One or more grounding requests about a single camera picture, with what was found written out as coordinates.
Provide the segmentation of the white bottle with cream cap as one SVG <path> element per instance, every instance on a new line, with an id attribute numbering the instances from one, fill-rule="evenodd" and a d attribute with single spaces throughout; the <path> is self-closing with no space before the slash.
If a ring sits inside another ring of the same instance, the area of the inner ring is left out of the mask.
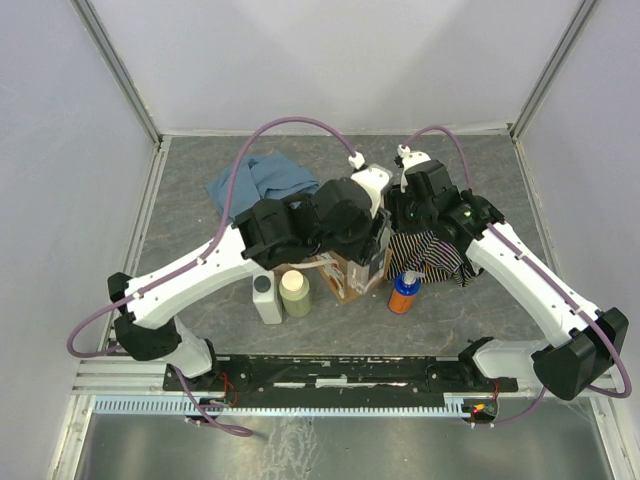
<path id="1" fill-rule="evenodd" d="M 279 283 L 279 294 L 286 312 L 295 318 L 306 316 L 312 306 L 310 283 L 298 270 L 286 271 Z"/>

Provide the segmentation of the orange bottle with blue cap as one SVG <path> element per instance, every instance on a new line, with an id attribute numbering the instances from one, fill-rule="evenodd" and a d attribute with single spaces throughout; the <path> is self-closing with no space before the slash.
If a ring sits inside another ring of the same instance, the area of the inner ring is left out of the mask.
<path id="1" fill-rule="evenodd" d="M 405 314 L 413 305 L 425 278 L 423 272 L 408 270 L 400 273 L 394 280 L 393 291 L 389 298 L 388 308 L 395 314 Z"/>

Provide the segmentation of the white bottle with grey cap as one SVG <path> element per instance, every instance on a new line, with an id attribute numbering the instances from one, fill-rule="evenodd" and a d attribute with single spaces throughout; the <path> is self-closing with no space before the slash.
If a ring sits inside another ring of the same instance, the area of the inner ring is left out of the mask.
<path id="1" fill-rule="evenodd" d="M 254 306 L 266 325 L 277 325 L 283 321 L 282 304 L 278 294 L 275 275 L 267 271 L 253 277 L 252 299 Z"/>

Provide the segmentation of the clear bottle with grey cap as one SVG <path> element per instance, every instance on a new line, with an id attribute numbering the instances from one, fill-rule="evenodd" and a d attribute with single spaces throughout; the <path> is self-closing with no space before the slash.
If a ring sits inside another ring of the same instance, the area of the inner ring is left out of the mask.
<path id="1" fill-rule="evenodd" d="M 348 261 L 348 286 L 358 294 L 365 294 L 385 277 L 390 255 L 390 250 L 385 249 L 374 256 L 369 264 L 364 266 L 358 265 L 355 261 Z"/>

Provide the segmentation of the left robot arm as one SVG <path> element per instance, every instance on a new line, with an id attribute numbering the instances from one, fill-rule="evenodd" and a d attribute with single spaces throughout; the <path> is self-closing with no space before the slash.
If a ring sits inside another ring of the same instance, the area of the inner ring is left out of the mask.
<path id="1" fill-rule="evenodd" d="M 282 264 L 333 252 L 355 267 L 362 287 L 386 251 L 391 214 L 383 196 L 388 172 L 369 168 L 330 180 L 314 194 L 262 199 L 223 226 L 221 237 L 142 277 L 109 279 L 121 315 L 120 346 L 137 361 L 162 359 L 199 390 L 215 387 L 221 368 L 210 341 L 186 328 L 177 313 L 214 291 Z"/>

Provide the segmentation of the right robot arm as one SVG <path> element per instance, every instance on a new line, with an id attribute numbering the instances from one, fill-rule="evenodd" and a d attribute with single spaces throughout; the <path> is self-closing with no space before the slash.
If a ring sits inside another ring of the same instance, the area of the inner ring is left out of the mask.
<path id="1" fill-rule="evenodd" d="M 629 327 L 617 308 L 604 311 L 567 286 L 515 233 L 486 198 L 459 190 L 446 167 L 422 152 L 397 156 L 402 174 L 385 195 L 394 225 L 422 230 L 452 246 L 467 265 L 493 276 L 544 334 L 540 346 L 491 340 L 457 367 L 459 382 L 478 391 L 522 356 L 526 372 L 556 397 L 572 400 L 616 365 Z"/>

